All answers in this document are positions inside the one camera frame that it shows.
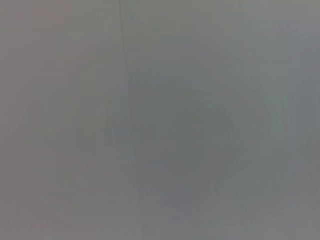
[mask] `blurry surface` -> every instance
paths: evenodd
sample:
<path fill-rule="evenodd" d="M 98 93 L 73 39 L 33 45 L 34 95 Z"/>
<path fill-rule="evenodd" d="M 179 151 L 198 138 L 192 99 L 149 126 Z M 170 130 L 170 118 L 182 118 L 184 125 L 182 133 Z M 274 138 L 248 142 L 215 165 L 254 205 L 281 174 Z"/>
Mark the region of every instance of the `blurry surface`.
<path fill-rule="evenodd" d="M 0 237 L 319 239 L 319 8 L 2 1 Z"/>

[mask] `white wall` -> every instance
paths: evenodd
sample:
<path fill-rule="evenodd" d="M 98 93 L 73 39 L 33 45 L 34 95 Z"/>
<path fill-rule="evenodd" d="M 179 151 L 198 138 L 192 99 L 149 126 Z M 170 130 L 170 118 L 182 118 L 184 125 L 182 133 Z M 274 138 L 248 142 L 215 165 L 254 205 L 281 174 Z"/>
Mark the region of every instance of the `white wall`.
<path fill-rule="evenodd" d="M 2 1 L 0 237 L 319 239 L 319 9 Z"/>

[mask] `thin dark line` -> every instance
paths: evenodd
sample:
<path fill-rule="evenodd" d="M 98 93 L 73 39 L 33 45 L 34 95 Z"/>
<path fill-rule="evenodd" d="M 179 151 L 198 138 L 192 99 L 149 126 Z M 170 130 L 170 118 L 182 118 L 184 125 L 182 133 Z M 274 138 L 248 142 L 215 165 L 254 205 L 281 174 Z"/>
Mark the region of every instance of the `thin dark line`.
<path fill-rule="evenodd" d="M 118 8 L 119 8 L 119 18 L 120 18 L 120 31 L 121 31 L 121 41 L 122 41 L 122 49 L 123 49 L 123 61 L 124 61 L 124 67 L 125 67 L 125 73 L 127 76 L 127 103 L 128 103 L 128 132 L 129 132 L 129 142 L 130 142 L 130 152 L 132 156 L 132 161 L 133 161 L 133 169 L 134 169 L 134 174 L 135 177 L 133 178 L 133 182 L 136 187 L 136 196 L 137 196 L 137 207 L 138 207 L 138 218 L 139 218 L 139 227 L 140 229 L 138 230 L 140 233 L 140 236 L 142 239 L 146 239 L 145 231 L 143 231 L 143 226 L 144 226 L 144 221 L 142 217 L 142 193 L 139 191 L 139 174 L 138 174 L 138 169 L 137 169 L 137 163 L 136 163 L 136 154 L 135 154 L 135 147 L 134 147 L 134 141 L 133 141 L 133 133 L 132 133 L 132 121 L 130 121 L 130 98 L 129 98 L 129 88 L 130 88 L 130 81 L 131 81 L 131 74 L 129 70 L 129 64 L 128 64 L 128 50 L 127 50 L 127 43 L 126 43 L 126 38 L 125 38 L 125 28 L 124 28 L 124 14 L 123 14 L 123 9 L 122 9 L 122 3 L 121 0 L 118 0 Z"/>

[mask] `plain gray background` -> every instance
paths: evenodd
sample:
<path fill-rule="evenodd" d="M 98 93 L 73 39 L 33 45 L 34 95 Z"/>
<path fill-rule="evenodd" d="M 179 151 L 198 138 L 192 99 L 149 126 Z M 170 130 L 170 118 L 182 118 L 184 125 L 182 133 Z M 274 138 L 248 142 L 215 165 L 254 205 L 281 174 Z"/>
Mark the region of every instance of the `plain gray background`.
<path fill-rule="evenodd" d="M 0 237 L 319 239 L 314 0 L 0 2 Z"/>

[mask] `gray wall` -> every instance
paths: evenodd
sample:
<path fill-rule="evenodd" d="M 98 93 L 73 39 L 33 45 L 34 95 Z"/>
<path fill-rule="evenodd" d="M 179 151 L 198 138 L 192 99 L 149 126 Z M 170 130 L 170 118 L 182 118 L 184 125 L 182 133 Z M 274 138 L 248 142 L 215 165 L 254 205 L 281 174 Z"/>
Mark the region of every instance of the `gray wall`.
<path fill-rule="evenodd" d="M 0 3 L 0 236 L 319 239 L 320 6 Z"/>

